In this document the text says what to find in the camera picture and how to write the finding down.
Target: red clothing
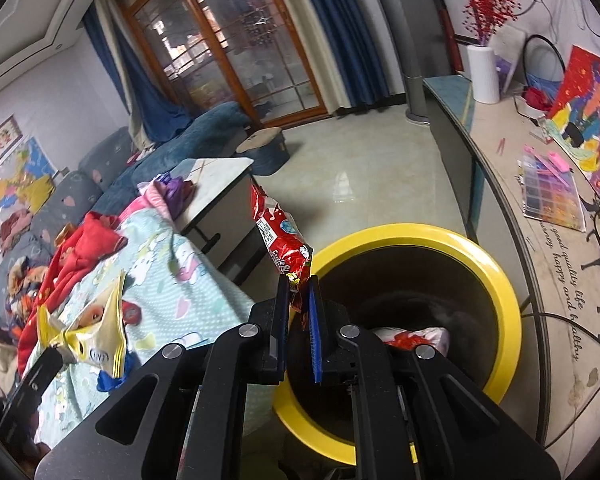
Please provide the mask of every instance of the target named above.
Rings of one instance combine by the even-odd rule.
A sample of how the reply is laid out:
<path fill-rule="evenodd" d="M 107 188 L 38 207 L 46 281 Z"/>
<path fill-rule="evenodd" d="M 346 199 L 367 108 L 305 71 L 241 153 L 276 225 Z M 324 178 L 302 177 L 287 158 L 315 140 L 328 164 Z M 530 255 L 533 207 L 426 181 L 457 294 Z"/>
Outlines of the red clothing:
<path fill-rule="evenodd" d="M 111 228 L 117 220 L 115 216 L 88 212 L 80 227 L 54 254 L 18 342 L 18 371 L 21 375 L 38 341 L 38 307 L 45 304 L 46 309 L 53 312 L 69 296 L 74 285 L 100 260 L 126 245 L 126 238 Z"/>

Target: sofa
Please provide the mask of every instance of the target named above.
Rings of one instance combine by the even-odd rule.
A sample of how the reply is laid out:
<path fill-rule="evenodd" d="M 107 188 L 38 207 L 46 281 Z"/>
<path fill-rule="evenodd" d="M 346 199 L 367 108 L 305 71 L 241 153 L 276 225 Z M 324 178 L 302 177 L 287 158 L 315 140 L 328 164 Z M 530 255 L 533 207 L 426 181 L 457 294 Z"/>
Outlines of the sofa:
<path fill-rule="evenodd" d="M 54 240 L 67 223 L 78 225 L 88 211 L 119 215 L 138 195 L 138 184 L 172 170 L 185 158 L 230 157 L 246 138 L 250 119 L 235 102 L 212 108 L 196 118 L 179 136 L 145 158 L 127 165 L 137 151 L 126 128 L 120 128 L 87 153 L 78 169 L 56 186 L 33 216 L 30 230 L 20 237 L 0 263 L 0 315 L 4 319 L 7 275 L 21 256 L 48 264 Z"/>

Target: trash bin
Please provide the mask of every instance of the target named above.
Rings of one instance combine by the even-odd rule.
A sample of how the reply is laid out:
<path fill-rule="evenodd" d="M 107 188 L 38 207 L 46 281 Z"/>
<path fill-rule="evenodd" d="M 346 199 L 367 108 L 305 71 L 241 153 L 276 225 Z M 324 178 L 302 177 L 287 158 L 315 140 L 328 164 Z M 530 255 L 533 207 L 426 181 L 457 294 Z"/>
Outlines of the trash bin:
<path fill-rule="evenodd" d="M 444 326 L 448 359 L 495 402 L 518 364 L 522 326 L 504 272 L 478 245 L 439 227 L 390 224 L 331 244 L 314 256 L 323 300 L 347 308 L 352 323 L 419 330 Z M 287 376 L 274 410 L 306 446 L 355 464 L 351 402 L 344 387 L 314 383 L 310 339 L 290 320 Z"/>

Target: pink cloth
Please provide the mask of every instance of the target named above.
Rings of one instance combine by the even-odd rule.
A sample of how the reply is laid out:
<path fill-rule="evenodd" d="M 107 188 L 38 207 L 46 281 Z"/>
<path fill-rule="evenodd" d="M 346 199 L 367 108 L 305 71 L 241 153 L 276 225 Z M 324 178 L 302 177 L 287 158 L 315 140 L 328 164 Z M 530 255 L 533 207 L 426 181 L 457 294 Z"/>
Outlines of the pink cloth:
<path fill-rule="evenodd" d="M 164 201 L 164 191 L 164 184 L 155 180 L 151 181 L 146 187 L 140 190 L 140 196 L 126 206 L 126 209 L 119 216 L 120 222 L 125 221 L 136 211 L 141 211 L 149 207 L 155 209 L 165 220 L 173 222 L 173 218 L 171 218 L 169 213 L 169 207 Z"/>

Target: white table top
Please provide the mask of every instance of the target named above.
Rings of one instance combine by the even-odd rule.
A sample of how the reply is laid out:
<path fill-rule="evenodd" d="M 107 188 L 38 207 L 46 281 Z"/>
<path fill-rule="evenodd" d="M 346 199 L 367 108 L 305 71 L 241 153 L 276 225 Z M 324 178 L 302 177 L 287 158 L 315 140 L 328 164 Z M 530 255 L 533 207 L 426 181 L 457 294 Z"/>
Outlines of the white table top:
<path fill-rule="evenodd" d="M 186 180 L 193 182 L 193 197 L 176 220 L 182 231 L 202 213 L 213 200 L 240 177 L 253 160 L 246 157 L 199 158 Z"/>

